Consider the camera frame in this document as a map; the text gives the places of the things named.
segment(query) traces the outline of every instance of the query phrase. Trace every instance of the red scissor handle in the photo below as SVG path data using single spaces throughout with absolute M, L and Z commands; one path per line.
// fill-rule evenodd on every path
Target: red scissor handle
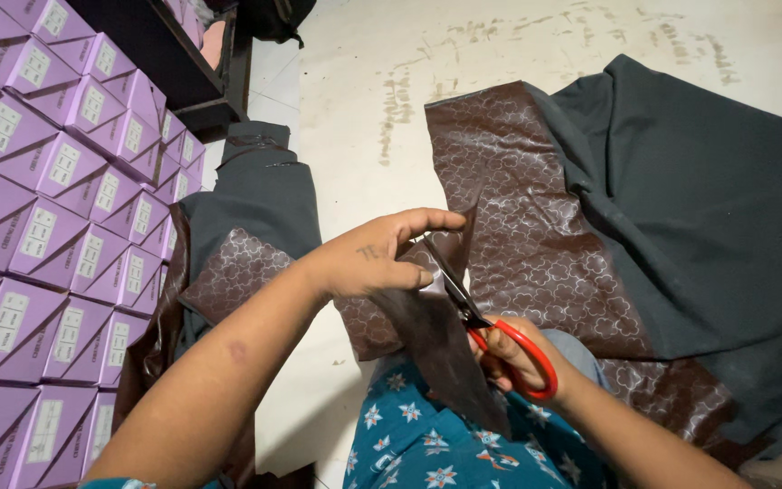
M 515 342 L 535 360 L 536 368 L 538 368 L 541 371 L 540 373 L 545 377 L 545 388 L 541 391 L 525 389 L 527 395 L 532 398 L 545 400 L 550 399 L 555 394 L 557 394 L 557 372 L 554 371 L 551 361 L 548 360 L 548 357 L 545 356 L 545 353 L 543 353 L 542 350 L 536 346 L 536 343 L 533 343 L 533 340 L 527 338 L 526 335 L 507 325 L 503 321 L 497 321 L 494 323 L 493 328 L 499 329 L 500 331 L 504 332 L 506 336 L 514 339 Z M 478 332 L 469 328 L 467 328 L 467 332 L 469 333 L 469 336 L 471 336 L 475 341 L 475 344 L 478 345 L 482 351 L 487 351 L 487 341 L 485 341 L 485 339 L 482 338 Z M 517 380 L 518 384 L 524 385 L 524 381 L 520 375 L 520 372 L 518 372 L 517 369 L 511 368 L 511 366 L 509 370 L 515 376 L 515 380 Z

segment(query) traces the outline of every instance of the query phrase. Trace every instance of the left hand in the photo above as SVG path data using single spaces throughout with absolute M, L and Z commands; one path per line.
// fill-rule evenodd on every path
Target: left hand
M 381 289 L 414 289 L 434 281 L 417 264 L 397 262 L 397 250 L 428 230 L 458 230 L 467 222 L 441 209 L 411 209 L 377 217 L 298 260 L 323 297 L 365 296 Z

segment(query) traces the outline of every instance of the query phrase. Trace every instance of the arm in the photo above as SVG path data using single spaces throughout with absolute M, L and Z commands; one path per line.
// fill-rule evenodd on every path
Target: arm
M 490 317 L 495 322 L 500 317 Z M 594 444 L 636 487 L 668 489 L 749 488 L 732 471 L 700 449 L 633 411 L 610 393 L 586 378 L 542 336 L 527 319 L 503 317 L 508 325 L 523 332 L 549 358 L 557 372 L 559 387 L 548 407 Z M 502 359 L 518 369 L 531 388 L 544 387 L 534 364 L 517 344 L 501 331 L 487 334 L 489 355 L 481 356 L 488 374 L 509 391 L 512 381 L 497 365 Z
M 130 477 L 165 489 L 206 483 L 320 308 L 332 297 L 429 284 L 430 273 L 395 261 L 398 245 L 425 230 L 457 229 L 464 222 L 437 209 L 400 212 L 297 261 L 162 375 L 86 480 Z

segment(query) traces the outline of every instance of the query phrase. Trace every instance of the right hand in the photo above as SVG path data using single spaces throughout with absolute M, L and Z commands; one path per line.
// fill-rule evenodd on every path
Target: right hand
M 531 339 L 539 350 L 545 353 L 548 360 L 557 373 L 557 394 L 547 403 L 562 405 L 570 392 L 574 392 L 572 385 L 589 380 L 581 374 L 568 360 L 557 350 L 539 328 L 524 317 L 514 316 L 485 316 L 485 319 L 491 323 L 503 320 L 509 326 L 524 333 Z M 504 392 L 516 390 L 524 392 L 524 387 L 534 391 L 545 388 L 545 379 L 533 360 L 527 353 L 518 346 L 514 339 L 509 338 L 499 329 L 477 330 L 487 342 L 487 352 L 483 352 L 470 339 L 470 347 L 487 374 L 489 379 L 500 387 Z M 520 372 L 520 380 L 526 385 L 515 385 L 515 378 L 509 376 L 508 367 Z

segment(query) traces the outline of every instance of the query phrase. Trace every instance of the forearm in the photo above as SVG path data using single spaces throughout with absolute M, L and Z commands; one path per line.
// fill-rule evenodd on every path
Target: forearm
M 583 376 L 573 383 L 574 393 L 555 409 L 636 487 L 749 487 L 703 451 L 639 415 Z
M 295 264 L 174 363 L 126 418 L 87 479 L 160 488 L 212 478 L 325 298 Z

